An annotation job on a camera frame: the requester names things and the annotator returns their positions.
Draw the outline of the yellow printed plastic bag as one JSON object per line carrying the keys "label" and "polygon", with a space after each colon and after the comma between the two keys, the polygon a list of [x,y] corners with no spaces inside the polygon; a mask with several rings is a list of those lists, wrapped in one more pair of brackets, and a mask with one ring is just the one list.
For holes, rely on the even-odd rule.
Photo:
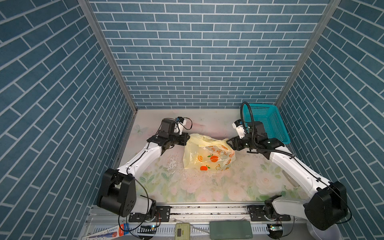
{"label": "yellow printed plastic bag", "polygon": [[191,134],[184,151],[185,169],[222,172],[236,160],[236,152],[227,144],[228,139],[217,140],[209,136]]}

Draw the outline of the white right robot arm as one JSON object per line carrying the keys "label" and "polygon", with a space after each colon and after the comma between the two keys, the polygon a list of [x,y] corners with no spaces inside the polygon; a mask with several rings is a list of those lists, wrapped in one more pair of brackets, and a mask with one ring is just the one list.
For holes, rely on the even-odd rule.
{"label": "white right robot arm", "polygon": [[309,221],[315,228],[325,231],[343,218],[351,218],[347,204],[347,190],[340,182],[331,182],[313,171],[278,139],[269,138],[263,123],[232,124],[238,135],[227,140],[235,151],[247,149],[249,154],[261,154],[279,166],[292,184],[301,187],[308,200],[290,200],[275,195],[265,200],[264,215],[274,221],[278,216],[289,215]]}

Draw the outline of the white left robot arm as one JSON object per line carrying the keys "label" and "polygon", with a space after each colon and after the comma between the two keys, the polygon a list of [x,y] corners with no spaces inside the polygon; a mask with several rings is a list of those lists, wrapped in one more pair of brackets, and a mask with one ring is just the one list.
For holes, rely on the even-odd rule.
{"label": "white left robot arm", "polygon": [[185,146],[190,135],[184,130],[191,119],[177,117],[165,118],[157,132],[147,139],[144,148],[126,164],[117,169],[107,169],[102,176],[97,206],[120,217],[131,213],[141,214],[144,220],[151,220],[156,214],[156,201],[145,196],[138,196],[136,184],[141,184],[140,176],[164,152],[175,145]]}

